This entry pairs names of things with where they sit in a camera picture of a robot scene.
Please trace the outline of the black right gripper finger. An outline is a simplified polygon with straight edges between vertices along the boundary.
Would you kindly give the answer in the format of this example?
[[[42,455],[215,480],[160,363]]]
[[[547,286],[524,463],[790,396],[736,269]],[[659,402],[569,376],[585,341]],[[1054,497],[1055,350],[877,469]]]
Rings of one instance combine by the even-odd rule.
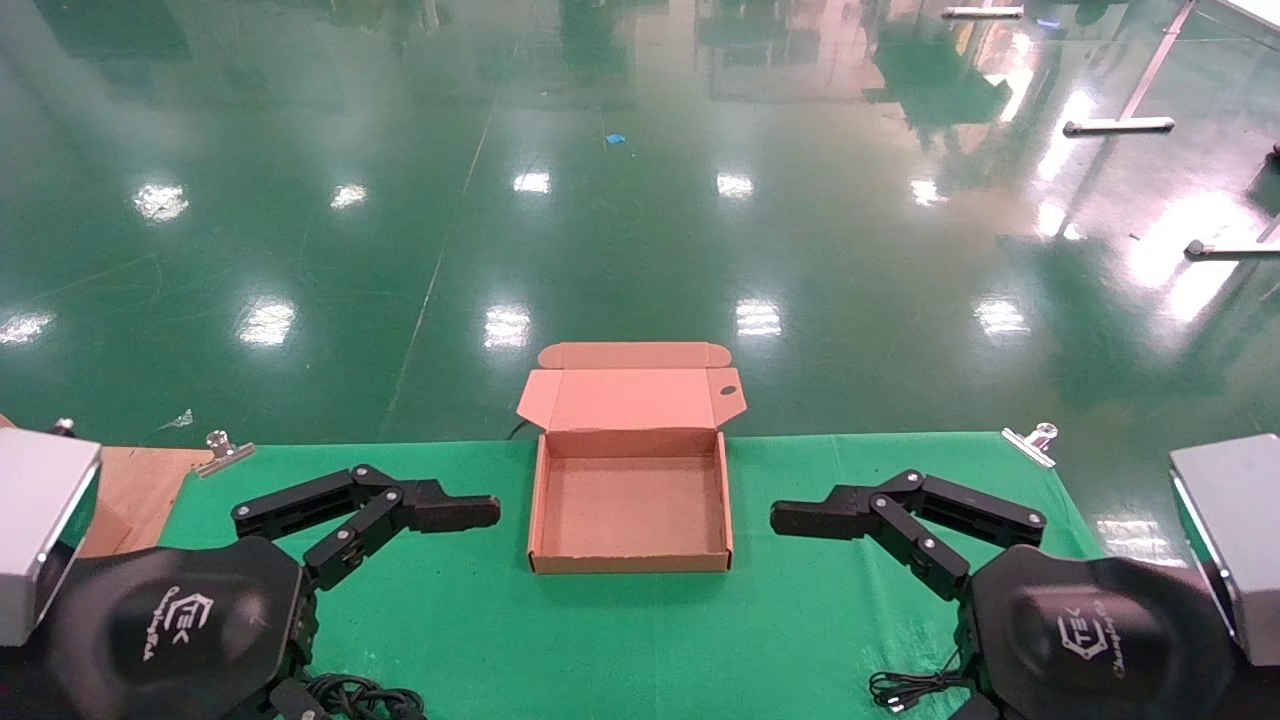
[[[780,500],[771,506],[771,528],[780,536],[869,538],[884,548],[941,546],[928,523],[1000,548],[1038,547],[1046,527],[1033,509],[918,470],[878,486],[835,486],[819,502]]]
[[[778,536],[874,541],[943,601],[957,601],[969,582],[969,562],[887,496],[780,500],[771,506],[771,528]]]

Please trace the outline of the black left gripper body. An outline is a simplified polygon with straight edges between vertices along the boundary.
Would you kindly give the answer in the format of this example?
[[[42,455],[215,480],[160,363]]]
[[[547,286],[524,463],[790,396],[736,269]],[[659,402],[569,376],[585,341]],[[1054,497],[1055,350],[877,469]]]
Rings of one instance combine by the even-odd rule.
[[[261,538],[92,559],[45,618],[49,719],[317,719],[303,569]]]

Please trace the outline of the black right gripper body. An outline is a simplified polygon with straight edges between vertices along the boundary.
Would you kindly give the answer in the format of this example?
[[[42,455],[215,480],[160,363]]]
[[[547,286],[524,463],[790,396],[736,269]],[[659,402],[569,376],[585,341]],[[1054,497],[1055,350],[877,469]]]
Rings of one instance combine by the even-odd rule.
[[[1187,568],[1019,546],[970,580],[968,669],[1006,717],[1207,719],[1236,647]]]

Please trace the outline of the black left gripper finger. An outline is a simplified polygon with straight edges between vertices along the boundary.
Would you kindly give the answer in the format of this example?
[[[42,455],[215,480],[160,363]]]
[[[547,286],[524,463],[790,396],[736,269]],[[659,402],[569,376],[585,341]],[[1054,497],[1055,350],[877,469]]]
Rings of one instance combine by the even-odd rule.
[[[371,465],[334,471],[232,510],[239,538],[270,541],[340,519],[339,541],[389,539],[402,530],[439,534],[494,527],[500,502],[492,495],[452,496],[439,480],[398,480]]]
[[[333,589],[403,530],[445,534],[494,527],[499,520],[500,502],[492,495],[385,489],[303,555],[307,589]]]

